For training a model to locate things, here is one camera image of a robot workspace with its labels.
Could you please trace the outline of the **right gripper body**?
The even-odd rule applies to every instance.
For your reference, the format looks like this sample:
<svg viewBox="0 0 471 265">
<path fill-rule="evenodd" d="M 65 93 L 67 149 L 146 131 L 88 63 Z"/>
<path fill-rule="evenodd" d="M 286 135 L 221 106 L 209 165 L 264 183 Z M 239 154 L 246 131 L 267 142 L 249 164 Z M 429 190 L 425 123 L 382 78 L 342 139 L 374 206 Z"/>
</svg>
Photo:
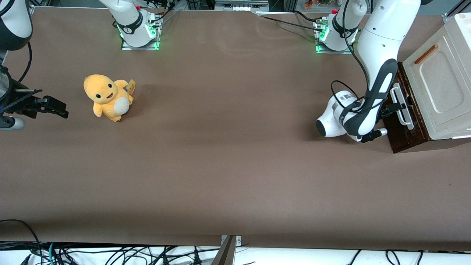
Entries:
<svg viewBox="0 0 471 265">
<path fill-rule="evenodd" d="M 13 79 L 8 72 L 7 67 L 1 67 L 0 70 L 0 105 L 1 113 L 14 113 L 15 109 L 13 107 L 7 108 L 16 97 L 14 96 L 15 83 L 17 82 Z"/>
</svg>

